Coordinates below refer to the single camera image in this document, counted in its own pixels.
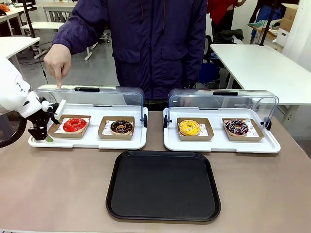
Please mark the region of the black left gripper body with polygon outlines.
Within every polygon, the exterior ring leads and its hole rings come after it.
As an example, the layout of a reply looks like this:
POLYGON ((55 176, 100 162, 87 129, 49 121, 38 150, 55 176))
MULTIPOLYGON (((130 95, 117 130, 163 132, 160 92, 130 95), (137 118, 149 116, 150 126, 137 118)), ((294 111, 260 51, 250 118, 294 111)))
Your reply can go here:
POLYGON ((26 117, 34 127, 46 128, 50 118, 53 116, 53 104, 49 103, 45 97, 39 97, 42 108, 26 117))

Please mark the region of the person's right hand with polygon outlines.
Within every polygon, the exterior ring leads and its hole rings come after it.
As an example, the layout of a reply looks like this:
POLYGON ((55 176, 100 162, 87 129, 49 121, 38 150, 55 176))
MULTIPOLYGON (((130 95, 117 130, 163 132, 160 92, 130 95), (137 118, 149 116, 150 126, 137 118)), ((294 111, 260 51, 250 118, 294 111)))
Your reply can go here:
POLYGON ((56 79, 56 88, 60 89, 71 67, 70 50, 62 44, 53 44, 44 57, 44 62, 49 74, 56 79))

